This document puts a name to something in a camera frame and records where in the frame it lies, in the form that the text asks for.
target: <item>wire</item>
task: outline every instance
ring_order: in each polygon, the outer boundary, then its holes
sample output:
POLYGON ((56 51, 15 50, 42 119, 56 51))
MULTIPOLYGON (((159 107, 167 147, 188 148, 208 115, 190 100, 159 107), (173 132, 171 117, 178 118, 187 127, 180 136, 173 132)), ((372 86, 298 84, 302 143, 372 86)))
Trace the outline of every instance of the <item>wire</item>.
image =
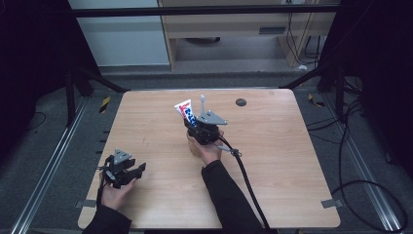
POLYGON ((228 146, 228 148, 230 148, 231 154, 237 159, 237 162, 240 165, 241 172, 243 173, 243 176, 244 176, 246 188, 248 189, 248 192, 249 192, 249 194, 252 198, 252 202, 254 203, 255 208, 257 209, 259 215, 261 216, 261 219, 264 223, 265 229, 267 230, 268 233, 272 233, 270 224, 268 223, 267 218, 265 217, 264 213, 262 212, 261 207, 259 206, 258 201, 255 197, 254 191, 252 190, 251 184, 249 183, 248 175, 246 174, 246 170, 245 170, 243 161, 240 158, 240 151, 238 149, 233 148, 231 146, 231 144, 225 139, 224 136, 220 135, 218 138, 224 144, 226 144, 228 146))
POLYGON ((372 228, 372 229, 374 229, 374 230, 377 230, 377 231, 380 231, 380 232, 384 232, 384 233, 399 233, 399 232, 403 231, 403 230, 407 227, 407 224, 408 224, 408 215, 407 215, 407 212, 405 211, 405 209, 404 209, 404 208, 402 207, 402 205, 400 204, 400 202, 399 202, 399 201, 397 200, 397 198, 395 197, 395 195, 393 195, 393 194, 389 191, 389 189, 385 188, 384 186, 382 186, 382 185, 380 185, 380 184, 378 184, 378 183, 375 183, 375 182, 372 182, 372 181, 368 181, 368 180, 360 180, 360 179, 359 179, 359 180, 350 181, 350 182, 347 182, 347 183, 344 183, 344 184, 343 184, 343 178, 342 178, 342 156, 343 156, 343 154, 342 154, 342 151, 343 151, 343 145, 344 145, 344 141, 345 141, 345 135, 346 135, 346 132, 349 130, 348 117, 350 116, 350 113, 352 113, 352 108, 356 107, 356 105, 353 106, 353 104, 355 104, 356 102, 359 103, 358 100, 356 100, 355 102, 353 102, 353 103, 349 106, 349 108, 347 109, 347 112, 346 112, 346 115, 345 115, 344 133, 343 133, 343 136, 342 136, 342 138, 341 138, 340 147, 339 147, 339 159, 338 159, 338 164, 339 164, 339 165, 338 165, 339 187, 336 188, 336 189, 334 189, 334 190, 331 192, 331 194, 334 194, 334 193, 336 193, 337 191, 340 191, 340 192, 341 192, 341 196, 343 197, 343 201, 344 201, 344 203, 347 205, 347 208, 350 210, 350 212, 351 212, 355 217, 357 217, 361 222, 363 222, 364 224, 366 224, 366 225, 369 226, 370 228, 372 228), (348 202, 348 200, 347 200, 347 198, 346 198, 346 194, 345 194, 345 192, 344 192, 344 187, 349 186, 349 185, 354 184, 354 183, 359 183, 359 182, 365 182, 365 183, 370 183, 370 184, 374 184, 374 185, 376 185, 376 186, 379 186, 380 188, 382 188, 384 191, 386 191, 386 192, 394 199, 394 201, 397 203, 397 205, 398 205, 398 206, 400 207, 400 209, 402 210, 403 215, 404 215, 404 220, 405 220, 404 223, 403 223, 403 225, 402 225, 399 229, 389 231, 389 230, 383 229, 383 228, 381 228, 381 227, 377 227, 377 226, 373 225, 372 223, 368 222, 367 220, 365 220, 364 218, 362 218, 355 210, 353 210, 353 208, 351 207, 350 203, 348 202))
POLYGON ((39 128, 43 123, 45 123, 45 121, 46 121, 46 114, 45 113, 43 113, 43 112, 34 112, 35 114, 41 114, 41 115, 43 115, 43 120, 40 122, 40 124, 37 124, 36 126, 34 126, 34 127, 31 127, 31 128, 28 128, 28 129, 26 129, 27 131, 30 131, 30 130, 34 130, 34 129, 37 129, 37 128, 39 128))
POLYGON ((308 125, 306 125, 306 126, 307 126, 307 127, 310 127, 310 126, 315 125, 315 124, 319 124, 319 123, 322 123, 322 122, 325 122, 325 121, 328 121, 328 120, 336 120, 336 119, 337 119, 336 117, 331 117, 331 118, 328 118, 328 119, 316 121, 316 122, 311 123, 311 124, 308 124, 308 125))
POLYGON ((321 136, 316 136, 316 135, 310 135, 310 136, 311 136, 311 137, 315 137, 315 138, 319 138, 319 139, 324 140, 324 141, 327 141, 327 142, 329 142, 329 143, 340 144, 340 142, 335 142, 335 141, 332 141, 332 140, 323 138, 323 137, 321 137, 321 136))
POLYGON ((317 128, 313 128, 313 129, 308 129, 307 131, 310 132, 310 131, 317 131, 317 130, 326 129, 326 128, 332 126, 333 124, 335 124, 335 123, 337 123, 337 122, 339 122, 339 121, 340 121, 340 120, 336 119, 336 120, 334 120, 333 122, 330 122, 330 123, 328 123, 328 124, 326 124, 326 125, 324 125, 324 126, 317 127, 317 128))
POLYGON ((288 14, 288 30, 286 31, 286 44, 287 44, 289 50, 294 55, 294 58, 297 61, 297 63, 302 64, 302 65, 315 63, 316 61, 304 61, 304 60, 300 59, 300 55, 298 55, 299 53, 298 53, 297 45, 295 44, 295 40, 294 40, 294 37, 292 35, 292 31, 291 31, 291 20, 292 20, 292 13, 289 13, 288 14), (292 40, 292 44, 294 45, 294 48, 295 48, 295 53, 292 50, 291 45, 289 44, 289 40, 288 40, 289 35, 291 35, 291 40, 292 40))
POLYGON ((319 36, 319 39, 318 39, 318 42, 317 42, 317 48, 316 48, 316 51, 314 53, 308 53, 307 52, 307 48, 308 48, 308 46, 310 44, 310 41, 312 39, 311 36, 309 36, 309 39, 307 40, 307 43, 306 43, 306 47, 304 48, 304 55, 309 59, 315 59, 316 60, 316 62, 314 62, 314 66, 316 66, 317 63, 319 63, 319 55, 320 55, 319 41, 320 41, 320 38, 321 38, 321 36, 319 36))
POLYGON ((99 188, 97 189, 97 194, 96 194, 96 206, 97 207, 99 207, 102 202, 103 188, 108 184, 108 182, 105 179, 104 173, 105 173, 105 170, 103 170, 100 176, 100 184, 99 184, 99 188))

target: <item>white object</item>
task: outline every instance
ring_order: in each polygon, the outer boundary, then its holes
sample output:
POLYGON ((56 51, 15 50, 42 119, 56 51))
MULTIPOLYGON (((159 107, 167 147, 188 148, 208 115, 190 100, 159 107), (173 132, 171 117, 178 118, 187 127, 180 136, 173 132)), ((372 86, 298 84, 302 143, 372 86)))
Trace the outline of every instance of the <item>white object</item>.
POLYGON ((298 67, 298 69, 300 69, 300 70, 307 70, 307 66, 306 66, 306 65, 300 65, 300 66, 298 67))
POLYGON ((201 95, 201 115, 205 113, 204 105, 206 102, 206 97, 204 95, 201 95))
MULTIPOLYGON (((69 0, 72 9, 158 7, 156 0, 69 0)), ((168 51, 161 18, 77 18, 99 67, 165 65, 168 51)))

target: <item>toothpaste tube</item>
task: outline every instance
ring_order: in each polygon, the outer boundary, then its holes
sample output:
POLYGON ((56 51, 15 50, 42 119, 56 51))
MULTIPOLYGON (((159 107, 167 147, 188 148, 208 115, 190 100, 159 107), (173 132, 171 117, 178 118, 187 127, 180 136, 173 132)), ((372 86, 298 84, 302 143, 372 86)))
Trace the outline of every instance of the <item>toothpaste tube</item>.
POLYGON ((177 104, 175 109, 183 118, 188 120, 192 126, 197 127, 197 120, 195 119, 194 112, 192 111, 191 99, 187 99, 177 104))

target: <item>human hand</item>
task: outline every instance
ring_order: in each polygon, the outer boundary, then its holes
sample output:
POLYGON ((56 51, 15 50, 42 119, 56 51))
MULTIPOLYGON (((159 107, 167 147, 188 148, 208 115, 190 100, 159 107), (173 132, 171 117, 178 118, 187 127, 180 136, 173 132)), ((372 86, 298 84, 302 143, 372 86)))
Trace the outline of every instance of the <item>human hand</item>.
MULTIPOLYGON (((224 132, 219 130, 219 134, 224 136, 224 132)), ((194 146, 200 151, 201 158, 203 159, 206 165, 212 163, 213 161, 220 160, 222 150, 217 147, 217 145, 223 145, 221 140, 217 140, 214 143, 201 145, 194 139, 192 136, 188 136, 189 140, 194 143, 194 146)))
POLYGON ((128 185, 125 185, 119 189, 106 184, 103 187, 101 205, 118 212, 124 203, 126 195, 133 189, 136 181, 137 178, 134 178, 130 183, 128 183, 128 185))

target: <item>wooden table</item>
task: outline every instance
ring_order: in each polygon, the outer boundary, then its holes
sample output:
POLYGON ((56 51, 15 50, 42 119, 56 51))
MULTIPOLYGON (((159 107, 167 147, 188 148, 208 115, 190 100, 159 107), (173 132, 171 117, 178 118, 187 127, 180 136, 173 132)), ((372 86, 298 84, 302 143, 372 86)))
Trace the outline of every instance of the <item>wooden table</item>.
MULTIPOLYGON (((226 139, 242 154, 258 202, 271 227, 336 227, 335 208, 319 160, 310 141, 295 96, 290 90, 137 91, 123 96, 99 165, 119 148, 132 154, 136 167, 147 163, 126 201, 123 213, 131 228, 220 228, 201 177, 204 165, 188 147, 186 128, 173 108, 191 99, 200 114, 200 95, 206 110, 228 121, 220 126, 226 139), (246 106, 236 105, 244 98, 246 106)), ((223 152, 222 161, 253 209, 236 159, 223 152)), ((95 200, 98 173, 87 199, 95 200)), ((95 208, 85 207, 79 226, 85 228, 95 208)))

